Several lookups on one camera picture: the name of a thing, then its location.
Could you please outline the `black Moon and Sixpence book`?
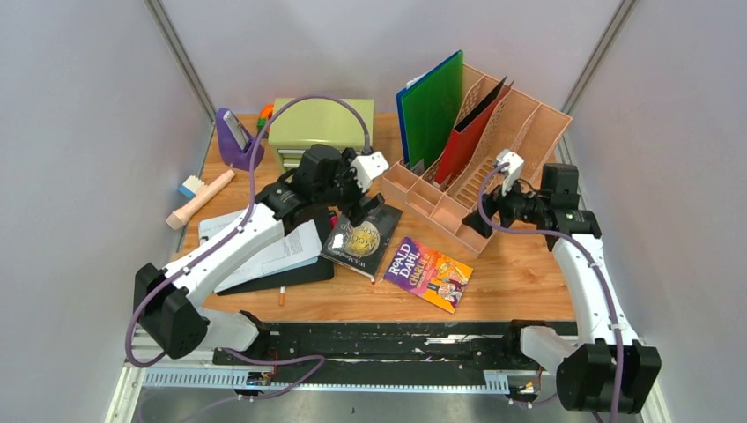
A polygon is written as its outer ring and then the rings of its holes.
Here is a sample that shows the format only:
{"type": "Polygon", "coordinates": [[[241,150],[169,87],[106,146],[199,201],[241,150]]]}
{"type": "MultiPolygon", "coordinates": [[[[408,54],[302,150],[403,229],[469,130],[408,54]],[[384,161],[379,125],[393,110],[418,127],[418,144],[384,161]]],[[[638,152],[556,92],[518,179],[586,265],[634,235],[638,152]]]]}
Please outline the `black Moon and Sixpence book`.
{"type": "Polygon", "coordinates": [[[389,204],[380,206],[358,226],[341,215],[322,246],[321,256],[374,282],[402,215],[389,204]]]}

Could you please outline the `purple Roald Dahl book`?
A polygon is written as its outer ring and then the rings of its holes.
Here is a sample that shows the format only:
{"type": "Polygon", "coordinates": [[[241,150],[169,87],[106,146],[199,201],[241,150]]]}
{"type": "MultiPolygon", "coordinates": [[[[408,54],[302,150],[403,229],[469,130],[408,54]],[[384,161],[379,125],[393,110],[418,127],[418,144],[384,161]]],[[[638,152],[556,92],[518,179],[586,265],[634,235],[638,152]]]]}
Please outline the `purple Roald Dahl book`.
{"type": "Polygon", "coordinates": [[[383,279],[454,314],[473,268],[410,237],[404,237],[383,279]]]}

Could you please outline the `red folder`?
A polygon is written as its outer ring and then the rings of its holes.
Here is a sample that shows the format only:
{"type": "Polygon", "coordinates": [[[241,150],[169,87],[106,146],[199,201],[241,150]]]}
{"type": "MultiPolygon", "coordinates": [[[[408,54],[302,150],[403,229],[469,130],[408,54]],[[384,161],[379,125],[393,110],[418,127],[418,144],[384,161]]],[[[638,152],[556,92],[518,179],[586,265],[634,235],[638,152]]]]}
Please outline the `red folder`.
{"type": "Polygon", "coordinates": [[[435,187],[445,189],[470,163],[495,109],[511,88],[506,80],[503,77],[452,129],[433,178],[435,187]]]}

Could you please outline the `peach file organizer rack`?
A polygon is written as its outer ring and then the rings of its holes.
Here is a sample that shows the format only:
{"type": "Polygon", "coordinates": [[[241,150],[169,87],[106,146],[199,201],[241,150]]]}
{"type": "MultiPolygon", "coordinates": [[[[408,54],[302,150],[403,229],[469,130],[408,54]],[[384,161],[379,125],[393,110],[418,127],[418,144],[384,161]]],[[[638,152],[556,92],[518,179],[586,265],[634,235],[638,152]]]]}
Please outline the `peach file organizer rack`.
{"type": "Polygon", "coordinates": [[[464,167],[445,182],[436,182],[440,161],[422,175],[412,173],[400,160],[383,176],[381,190],[387,202],[417,219],[420,227],[479,257],[489,244],[462,219],[477,207],[477,190],[495,157],[508,149],[524,159],[521,178],[537,183],[542,166],[553,156],[572,117],[509,87],[486,120],[475,151],[464,167]]]}

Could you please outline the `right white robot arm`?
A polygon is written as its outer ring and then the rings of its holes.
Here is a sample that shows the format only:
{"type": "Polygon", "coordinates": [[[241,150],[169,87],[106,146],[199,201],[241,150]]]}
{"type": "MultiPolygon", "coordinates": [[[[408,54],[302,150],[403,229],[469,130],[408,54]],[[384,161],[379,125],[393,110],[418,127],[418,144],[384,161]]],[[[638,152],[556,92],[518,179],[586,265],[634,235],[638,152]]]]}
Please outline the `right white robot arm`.
{"type": "Polygon", "coordinates": [[[513,367],[531,361],[554,375],[568,411],[638,414],[662,368],[653,346],[643,345],[628,323],[609,281],[602,232],[595,214],[580,209],[577,167],[544,165],[539,189],[521,188],[520,160],[499,159],[478,190],[477,208],[463,224],[483,236],[542,235],[562,271],[576,317],[577,340],[549,324],[512,323],[503,355],[513,367]]]}

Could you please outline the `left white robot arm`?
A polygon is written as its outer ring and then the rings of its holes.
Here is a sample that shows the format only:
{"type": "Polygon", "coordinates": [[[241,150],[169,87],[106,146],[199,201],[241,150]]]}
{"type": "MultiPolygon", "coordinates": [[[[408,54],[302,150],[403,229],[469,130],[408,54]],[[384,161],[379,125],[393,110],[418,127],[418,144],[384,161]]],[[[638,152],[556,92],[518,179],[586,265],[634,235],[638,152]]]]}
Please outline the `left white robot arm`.
{"type": "Polygon", "coordinates": [[[328,208],[337,208],[360,225],[384,203],[370,197],[375,179],[388,171],[381,152],[358,155],[328,145],[307,149],[299,165],[255,194],[254,202],[232,223],[179,260],[158,268],[152,263],[135,275],[133,317],[125,336],[128,361],[147,362],[132,350],[140,325],[160,347],[157,359],[180,359],[199,347],[228,348],[249,364],[263,362],[270,341],[247,312],[234,314],[203,308],[205,300],[250,258],[328,208]]]}

